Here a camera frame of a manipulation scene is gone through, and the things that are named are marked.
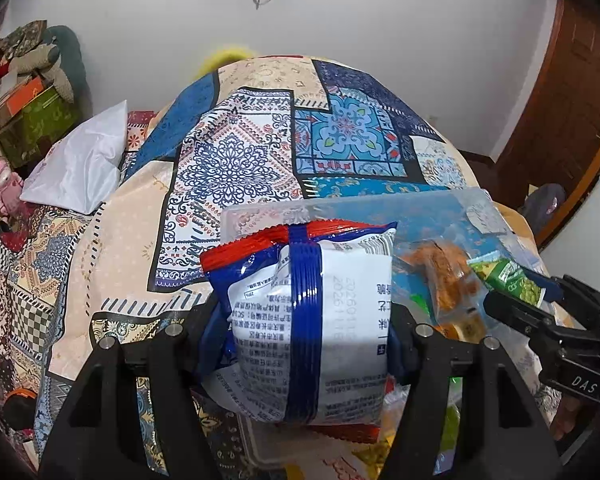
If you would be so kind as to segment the person's hand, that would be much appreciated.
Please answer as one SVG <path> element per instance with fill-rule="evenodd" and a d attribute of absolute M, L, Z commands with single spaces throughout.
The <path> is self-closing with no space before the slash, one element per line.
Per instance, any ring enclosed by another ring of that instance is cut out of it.
<path fill-rule="evenodd" d="M 562 440 L 576 426 L 577 414 L 581 405 L 581 401 L 572 396 L 566 394 L 562 396 L 558 410 L 550 424 L 550 433 L 555 441 Z"/>

